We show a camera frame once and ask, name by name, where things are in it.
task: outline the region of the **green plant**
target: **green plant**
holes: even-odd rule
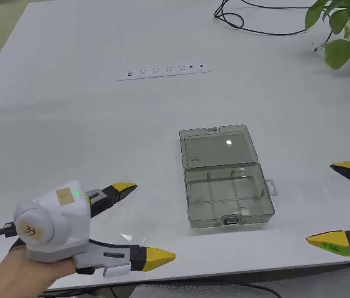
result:
[[[325,63],[337,70],[350,59],[350,0],[317,0],[306,13],[306,29],[316,24],[320,16],[323,20],[329,18],[332,33],[344,31],[343,38],[328,43],[324,52]]]

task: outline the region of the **transparent storage box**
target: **transparent storage box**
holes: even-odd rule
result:
[[[245,125],[179,134],[192,228],[269,221],[274,208]]]

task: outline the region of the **plastic box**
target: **plastic box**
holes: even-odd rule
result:
[[[274,208],[245,125],[182,130],[179,135],[192,228],[269,221]]]

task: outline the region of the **table surface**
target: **table surface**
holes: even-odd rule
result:
[[[327,25],[284,38],[246,34],[213,20],[218,5],[40,2],[9,37],[0,54],[0,226],[17,202],[69,180],[88,190],[129,179],[140,187],[92,221],[91,237],[131,236],[177,254],[149,273],[74,275],[53,288],[350,262],[305,241],[350,229],[350,182],[328,166],[350,160],[350,74],[330,71],[313,52]],[[303,28],[303,10],[241,6],[233,4],[249,27]],[[179,63],[212,71],[117,81],[128,68]],[[193,231],[179,131],[234,124],[249,127],[277,186],[276,215],[264,228]],[[11,244],[0,238],[0,259]]]

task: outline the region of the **sticker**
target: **sticker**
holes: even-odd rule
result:
[[[58,197],[59,205],[61,205],[62,207],[74,203],[74,197],[71,194],[69,187],[57,189],[56,196]]]
[[[37,242],[41,241],[44,234],[44,231],[42,228],[33,226],[32,224],[30,224],[25,220],[20,222],[19,227],[20,227],[19,229],[20,232],[24,234],[26,237],[31,238]]]
[[[335,245],[334,243],[323,242],[321,248],[341,256],[350,256],[350,249],[345,246]]]

